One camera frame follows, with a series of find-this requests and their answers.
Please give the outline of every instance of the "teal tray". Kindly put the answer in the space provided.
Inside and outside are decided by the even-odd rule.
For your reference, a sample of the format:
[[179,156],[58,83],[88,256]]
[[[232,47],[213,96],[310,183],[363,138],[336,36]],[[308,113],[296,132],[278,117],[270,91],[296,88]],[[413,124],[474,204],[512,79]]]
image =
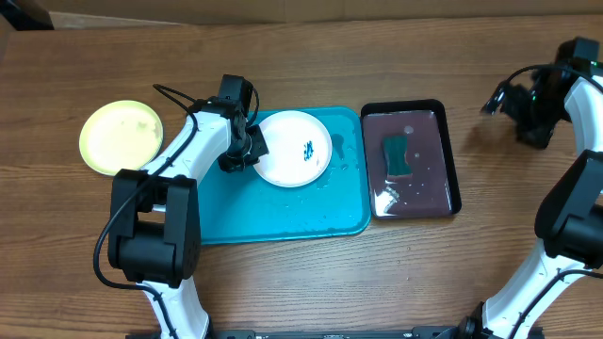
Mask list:
[[[329,167],[313,183],[282,188],[254,169],[229,174],[214,163],[199,184],[203,244],[351,235],[367,227],[367,163],[358,116],[341,106],[295,110],[315,116],[329,131]],[[277,112],[259,112],[257,123]]]

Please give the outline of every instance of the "wood grain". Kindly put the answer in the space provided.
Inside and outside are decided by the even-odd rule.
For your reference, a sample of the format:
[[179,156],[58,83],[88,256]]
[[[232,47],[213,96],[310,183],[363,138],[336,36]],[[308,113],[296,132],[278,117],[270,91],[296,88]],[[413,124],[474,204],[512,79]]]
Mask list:
[[[603,17],[13,34],[0,66],[0,336],[157,328],[141,293],[106,288],[92,272],[111,179],[83,163],[79,131],[98,107],[135,99],[171,140],[183,113],[151,85],[208,97],[224,73],[253,81],[264,109],[439,99],[464,206],[456,218],[373,221],[352,237],[203,248],[195,281],[218,329],[457,324],[530,251],[536,210],[575,158],[569,124],[534,151],[480,107],[509,73],[549,62],[577,35],[603,40]],[[103,269],[122,280],[105,259]],[[583,279],[563,294],[540,320],[547,337],[601,337],[601,288]]]

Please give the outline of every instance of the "green sponge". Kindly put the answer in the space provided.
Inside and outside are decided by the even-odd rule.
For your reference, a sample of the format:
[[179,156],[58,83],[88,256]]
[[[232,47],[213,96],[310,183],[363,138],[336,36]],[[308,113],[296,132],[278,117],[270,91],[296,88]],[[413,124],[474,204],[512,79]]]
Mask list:
[[406,163],[406,147],[408,139],[406,136],[393,136],[383,139],[383,154],[387,166],[387,176],[397,177],[409,175],[413,172]]

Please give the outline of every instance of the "teal mat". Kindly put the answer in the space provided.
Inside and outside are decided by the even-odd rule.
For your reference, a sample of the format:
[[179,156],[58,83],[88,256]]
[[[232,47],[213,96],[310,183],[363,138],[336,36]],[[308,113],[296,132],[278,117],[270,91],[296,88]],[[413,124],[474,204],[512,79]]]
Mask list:
[[[199,184],[203,244],[350,235],[367,227],[367,164],[358,116],[341,106],[295,110],[317,117],[329,131],[329,167],[311,184],[282,188],[254,169],[229,174],[214,163]],[[257,123],[276,112],[259,112]]]

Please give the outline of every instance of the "background wall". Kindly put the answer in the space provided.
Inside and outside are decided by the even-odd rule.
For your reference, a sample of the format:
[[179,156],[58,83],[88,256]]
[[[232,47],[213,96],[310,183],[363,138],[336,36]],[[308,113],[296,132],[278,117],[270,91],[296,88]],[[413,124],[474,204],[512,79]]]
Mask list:
[[36,0],[51,17],[85,14],[181,24],[603,13],[601,0]]

